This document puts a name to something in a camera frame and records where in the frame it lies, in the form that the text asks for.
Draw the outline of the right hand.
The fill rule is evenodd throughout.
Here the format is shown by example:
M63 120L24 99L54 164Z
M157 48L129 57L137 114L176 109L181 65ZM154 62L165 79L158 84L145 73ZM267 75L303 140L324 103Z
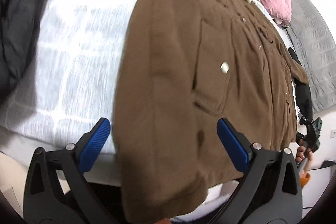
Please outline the right hand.
M297 153L295 160L297 163L301 163L306 160L306 165L303 167L301 172L299 172L300 178L306 177L308 171L310 170L311 164L313 163L313 153L309 148L305 148L303 145L297 148Z

